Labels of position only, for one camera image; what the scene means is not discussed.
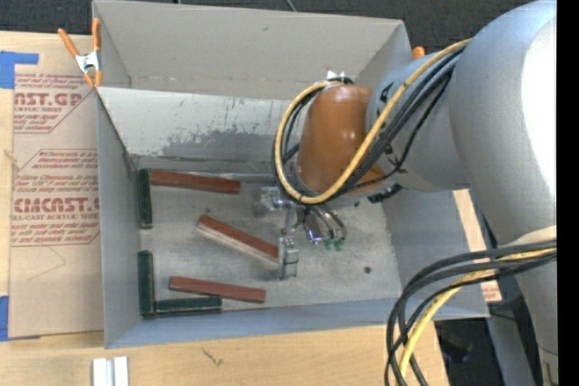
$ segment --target clamp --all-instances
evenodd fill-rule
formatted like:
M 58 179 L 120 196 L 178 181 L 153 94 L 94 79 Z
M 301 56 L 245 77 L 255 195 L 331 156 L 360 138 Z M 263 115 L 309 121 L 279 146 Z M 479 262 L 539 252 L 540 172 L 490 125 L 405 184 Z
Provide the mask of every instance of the clamp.
M 86 55 L 79 54 L 71 38 L 62 28 L 58 29 L 58 34 L 62 37 L 66 50 L 69 51 L 72 58 L 74 58 L 79 65 L 87 83 L 92 88 L 100 86 L 102 83 L 102 70 L 100 69 L 100 19 L 93 18 L 92 20 L 92 52 Z M 89 75 L 90 67 L 95 69 L 94 79 Z

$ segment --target brown cylindrical component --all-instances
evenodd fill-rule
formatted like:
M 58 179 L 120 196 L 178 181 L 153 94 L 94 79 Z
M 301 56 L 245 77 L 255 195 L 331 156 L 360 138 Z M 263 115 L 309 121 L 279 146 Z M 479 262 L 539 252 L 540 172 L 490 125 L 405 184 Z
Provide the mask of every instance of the brown cylindrical component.
M 299 143 L 297 169 L 312 191 L 325 192 L 344 172 L 364 141 L 365 113 L 372 89 L 359 85 L 335 86 L 312 102 Z M 384 175 L 374 165 L 359 183 Z

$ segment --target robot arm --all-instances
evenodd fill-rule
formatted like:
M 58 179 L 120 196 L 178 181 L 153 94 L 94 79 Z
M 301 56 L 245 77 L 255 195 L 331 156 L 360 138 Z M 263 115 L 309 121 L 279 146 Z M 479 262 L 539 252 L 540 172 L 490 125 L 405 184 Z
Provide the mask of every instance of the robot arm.
M 555 52 L 556 0 L 540 0 L 503 14 L 468 44 L 391 71 L 374 90 L 320 84 L 305 92 L 313 101 L 295 163 L 283 124 L 278 132 L 282 186 L 301 204 L 400 187 L 470 188 L 499 245 L 540 240 L 536 231 L 556 230 Z M 556 264 L 517 280 L 546 384 L 557 384 Z

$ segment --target wooden block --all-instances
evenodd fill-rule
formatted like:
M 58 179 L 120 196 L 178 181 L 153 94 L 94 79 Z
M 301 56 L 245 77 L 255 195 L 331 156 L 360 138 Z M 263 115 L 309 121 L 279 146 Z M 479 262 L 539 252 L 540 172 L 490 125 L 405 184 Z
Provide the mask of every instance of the wooden block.
M 260 240 L 244 231 L 235 229 L 231 225 L 220 222 L 207 215 L 201 216 L 197 228 L 212 238 L 216 238 L 237 249 L 249 252 L 254 256 L 278 262 L 278 247 Z
M 239 287 L 227 283 L 199 280 L 197 278 L 171 277 L 169 289 L 185 293 L 220 296 L 251 303 L 264 303 L 265 290 L 252 287 Z
M 174 171 L 151 171 L 149 180 L 152 185 L 188 188 L 212 193 L 237 194 L 240 190 L 240 183 L 235 180 Z

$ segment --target small green component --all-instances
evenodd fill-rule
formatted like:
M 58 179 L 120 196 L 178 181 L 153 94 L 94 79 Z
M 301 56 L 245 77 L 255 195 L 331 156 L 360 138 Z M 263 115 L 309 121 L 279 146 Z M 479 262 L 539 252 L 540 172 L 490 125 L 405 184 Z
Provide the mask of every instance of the small green component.
M 336 248 L 336 251 L 342 250 L 344 243 L 346 243 L 346 239 L 344 237 L 342 237 L 341 239 L 339 239 L 337 241 L 334 241 L 334 248 Z
M 151 185 L 147 169 L 137 172 L 138 223 L 141 229 L 153 228 L 153 203 L 151 202 Z
M 219 311 L 223 307 L 220 297 L 180 297 L 157 301 L 157 315 L 194 314 Z
M 137 254 L 138 262 L 138 310 L 145 318 L 155 315 L 155 275 L 153 253 L 142 250 Z

